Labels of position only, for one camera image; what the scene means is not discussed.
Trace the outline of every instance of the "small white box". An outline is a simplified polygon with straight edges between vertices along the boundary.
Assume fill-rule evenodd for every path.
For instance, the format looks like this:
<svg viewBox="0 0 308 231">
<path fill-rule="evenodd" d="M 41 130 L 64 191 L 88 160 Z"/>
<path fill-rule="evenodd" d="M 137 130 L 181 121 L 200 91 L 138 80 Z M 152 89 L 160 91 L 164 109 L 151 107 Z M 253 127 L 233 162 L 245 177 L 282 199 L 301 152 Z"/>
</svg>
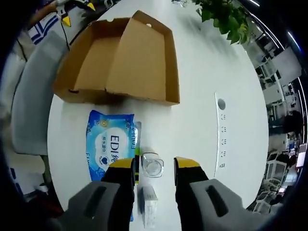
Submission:
<svg viewBox="0 0 308 231">
<path fill-rule="evenodd" d="M 158 199 L 152 186 L 142 188 L 144 198 L 144 227 L 154 228 Z"/>
</svg>

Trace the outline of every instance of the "clear plastic cup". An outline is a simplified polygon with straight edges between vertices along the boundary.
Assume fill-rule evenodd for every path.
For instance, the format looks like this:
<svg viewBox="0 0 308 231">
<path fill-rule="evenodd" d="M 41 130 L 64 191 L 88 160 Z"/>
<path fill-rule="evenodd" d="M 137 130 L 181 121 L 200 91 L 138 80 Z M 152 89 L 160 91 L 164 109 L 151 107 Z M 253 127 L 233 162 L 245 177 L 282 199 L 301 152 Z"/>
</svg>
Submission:
<svg viewBox="0 0 308 231">
<path fill-rule="evenodd" d="M 154 151 L 147 150 L 142 153 L 141 167 L 145 176 L 152 178 L 161 177 L 164 170 L 164 161 Z"/>
</svg>

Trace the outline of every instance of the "desk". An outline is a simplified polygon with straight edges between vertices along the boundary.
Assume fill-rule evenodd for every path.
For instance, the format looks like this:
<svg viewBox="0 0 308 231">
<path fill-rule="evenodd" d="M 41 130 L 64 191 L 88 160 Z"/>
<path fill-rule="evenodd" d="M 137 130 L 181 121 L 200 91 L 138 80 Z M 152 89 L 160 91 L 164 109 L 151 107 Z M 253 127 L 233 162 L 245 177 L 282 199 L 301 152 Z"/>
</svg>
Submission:
<svg viewBox="0 0 308 231">
<path fill-rule="evenodd" d="M 131 17 L 137 10 L 156 18 L 173 31 L 180 79 L 180 104 L 167 107 L 127 99 L 122 107 L 64 103 L 54 96 L 48 128 L 51 177 L 64 210 L 68 200 L 90 182 L 86 159 L 86 127 L 92 109 L 104 114 L 134 113 L 142 122 L 141 146 L 152 147 L 165 162 L 161 178 L 151 179 L 158 207 L 157 230 L 180 230 L 175 201 L 173 158 L 199 162 L 209 178 L 231 188 L 248 206 L 255 199 L 265 171 L 269 131 L 262 89 L 241 45 L 225 38 L 205 39 L 196 7 L 182 8 L 168 0 L 122 0 L 100 19 Z M 216 98 L 226 101 L 225 114 Z M 218 171 L 224 144 L 218 121 L 224 119 L 228 162 Z M 133 208 L 131 230 L 143 225 Z"/>
</svg>

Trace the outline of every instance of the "blue package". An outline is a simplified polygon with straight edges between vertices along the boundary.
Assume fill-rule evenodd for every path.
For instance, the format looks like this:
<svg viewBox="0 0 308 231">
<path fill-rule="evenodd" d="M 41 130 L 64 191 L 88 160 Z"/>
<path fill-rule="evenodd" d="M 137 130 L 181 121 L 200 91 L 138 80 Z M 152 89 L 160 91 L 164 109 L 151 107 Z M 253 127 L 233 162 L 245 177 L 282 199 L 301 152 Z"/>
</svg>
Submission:
<svg viewBox="0 0 308 231">
<path fill-rule="evenodd" d="M 90 112 L 86 155 L 92 180 L 101 180 L 109 165 L 135 156 L 134 114 L 103 115 Z"/>
</svg>

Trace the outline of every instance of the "chair backrest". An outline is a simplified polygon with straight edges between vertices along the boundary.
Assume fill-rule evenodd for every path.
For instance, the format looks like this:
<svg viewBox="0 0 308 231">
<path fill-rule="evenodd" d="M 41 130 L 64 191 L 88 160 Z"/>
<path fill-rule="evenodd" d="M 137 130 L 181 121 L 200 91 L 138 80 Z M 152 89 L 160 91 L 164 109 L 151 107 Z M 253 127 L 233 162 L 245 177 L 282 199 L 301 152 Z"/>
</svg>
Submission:
<svg viewBox="0 0 308 231">
<path fill-rule="evenodd" d="M 47 155 L 52 84 L 67 51 L 66 42 L 50 31 L 26 63 L 12 105 L 12 141 L 17 153 Z"/>
</svg>

